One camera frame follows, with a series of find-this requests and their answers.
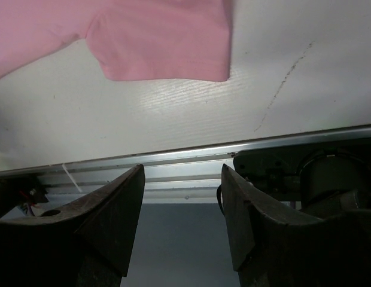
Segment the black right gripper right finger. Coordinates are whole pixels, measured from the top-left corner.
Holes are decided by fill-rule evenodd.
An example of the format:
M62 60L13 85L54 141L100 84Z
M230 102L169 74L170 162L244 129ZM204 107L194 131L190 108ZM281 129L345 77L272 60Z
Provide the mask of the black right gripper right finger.
M221 195L241 286L371 286L371 209L317 218L258 190L226 165Z

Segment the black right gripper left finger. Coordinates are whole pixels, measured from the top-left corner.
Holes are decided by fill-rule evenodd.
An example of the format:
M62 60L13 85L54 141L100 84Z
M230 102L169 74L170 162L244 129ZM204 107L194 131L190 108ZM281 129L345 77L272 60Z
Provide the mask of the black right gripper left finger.
M0 286L120 286L144 187L139 164L40 216L0 220Z

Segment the pink t-shirt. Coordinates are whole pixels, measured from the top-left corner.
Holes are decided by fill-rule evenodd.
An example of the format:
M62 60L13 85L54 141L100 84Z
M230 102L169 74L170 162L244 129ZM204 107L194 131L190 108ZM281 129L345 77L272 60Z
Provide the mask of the pink t-shirt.
M0 79L83 39L112 81L229 78L232 1L0 1Z

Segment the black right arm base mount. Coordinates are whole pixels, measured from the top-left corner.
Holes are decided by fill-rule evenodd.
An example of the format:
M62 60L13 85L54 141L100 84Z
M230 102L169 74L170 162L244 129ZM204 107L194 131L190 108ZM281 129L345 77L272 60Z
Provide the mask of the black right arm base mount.
M371 209L371 138L241 151L233 165L257 189L319 217Z

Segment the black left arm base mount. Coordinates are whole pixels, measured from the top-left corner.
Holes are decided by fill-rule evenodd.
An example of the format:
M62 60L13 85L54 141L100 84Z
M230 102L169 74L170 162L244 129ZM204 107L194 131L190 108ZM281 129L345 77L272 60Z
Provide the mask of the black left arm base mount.
M46 195L36 176L0 178L0 218L22 204L48 203Z

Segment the aluminium table edge rail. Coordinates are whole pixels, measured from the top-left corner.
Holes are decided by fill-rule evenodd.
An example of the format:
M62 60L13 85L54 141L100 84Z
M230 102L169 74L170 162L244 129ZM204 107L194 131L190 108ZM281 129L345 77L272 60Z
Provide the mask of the aluminium table edge rail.
M221 183L222 166L233 167L240 152L356 139L371 139L371 125L9 170L0 172L0 179L36 176L46 188L50 203L60 205L91 193L131 167L143 164L146 203L213 203Z

